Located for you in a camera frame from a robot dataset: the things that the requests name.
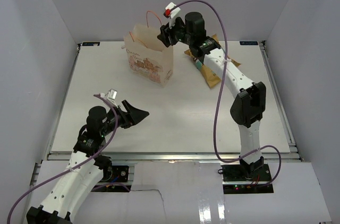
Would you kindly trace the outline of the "large chips bag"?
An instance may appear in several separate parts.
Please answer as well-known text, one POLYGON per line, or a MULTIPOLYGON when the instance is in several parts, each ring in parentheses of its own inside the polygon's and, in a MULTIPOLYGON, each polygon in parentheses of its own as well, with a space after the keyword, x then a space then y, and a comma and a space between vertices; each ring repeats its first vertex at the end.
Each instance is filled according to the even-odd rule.
POLYGON ((186 50, 184 53, 192 59, 194 65, 200 71, 201 75, 203 76, 205 82, 207 83, 210 89, 214 88, 221 81, 217 74, 210 68, 205 66, 198 59, 196 59, 189 49, 186 50))

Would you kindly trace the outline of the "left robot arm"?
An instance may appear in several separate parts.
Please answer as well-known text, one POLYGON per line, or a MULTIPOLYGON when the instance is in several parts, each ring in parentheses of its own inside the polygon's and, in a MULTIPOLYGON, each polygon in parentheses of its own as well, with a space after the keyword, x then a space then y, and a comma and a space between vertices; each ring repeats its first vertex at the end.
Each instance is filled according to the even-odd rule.
POLYGON ((88 111, 65 170, 54 177, 57 183, 40 205, 30 207, 26 214, 28 223, 72 223, 95 185, 112 176, 112 161, 101 153, 108 144, 105 137, 114 136, 119 127, 130 128, 149 116, 149 112, 126 100, 122 102, 123 108, 107 99, 102 101, 109 110, 94 106, 88 111))

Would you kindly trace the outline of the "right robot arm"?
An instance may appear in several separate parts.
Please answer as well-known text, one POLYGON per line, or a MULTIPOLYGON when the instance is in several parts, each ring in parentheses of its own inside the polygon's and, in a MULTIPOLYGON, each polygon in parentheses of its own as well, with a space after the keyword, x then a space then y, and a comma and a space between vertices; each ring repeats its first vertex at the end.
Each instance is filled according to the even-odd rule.
POLYGON ((227 86, 234 98, 230 114, 240 131, 240 175, 247 181, 254 180, 264 165, 259 128, 266 107, 266 86, 248 78, 230 58, 225 57, 218 41, 207 35, 205 21, 199 12, 187 13, 184 19, 179 12, 178 8, 165 10, 164 16, 169 22, 160 27, 157 38, 166 47, 178 42, 188 45, 194 58, 211 69, 227 86))

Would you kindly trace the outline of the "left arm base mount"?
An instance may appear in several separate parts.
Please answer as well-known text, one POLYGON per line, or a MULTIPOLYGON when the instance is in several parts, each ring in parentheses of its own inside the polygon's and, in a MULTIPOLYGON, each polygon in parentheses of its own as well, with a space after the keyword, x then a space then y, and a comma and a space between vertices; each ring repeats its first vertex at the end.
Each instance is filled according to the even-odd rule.
POLYGON ((103 178, 99 183, 126 183, 129 179, 129 166, 109 166, 103 169, 103 178))

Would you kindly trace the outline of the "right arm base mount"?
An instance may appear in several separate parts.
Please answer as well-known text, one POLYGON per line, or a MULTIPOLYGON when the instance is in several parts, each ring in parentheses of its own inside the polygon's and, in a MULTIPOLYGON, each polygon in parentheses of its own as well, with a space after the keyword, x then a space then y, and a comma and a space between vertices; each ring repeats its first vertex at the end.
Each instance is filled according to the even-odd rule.
POLYGON ((217 172, 222 175, 224 182, 268 182, 271 180, 267 164, 252 173, 248 173, 241 165, 222 165, 217 172))

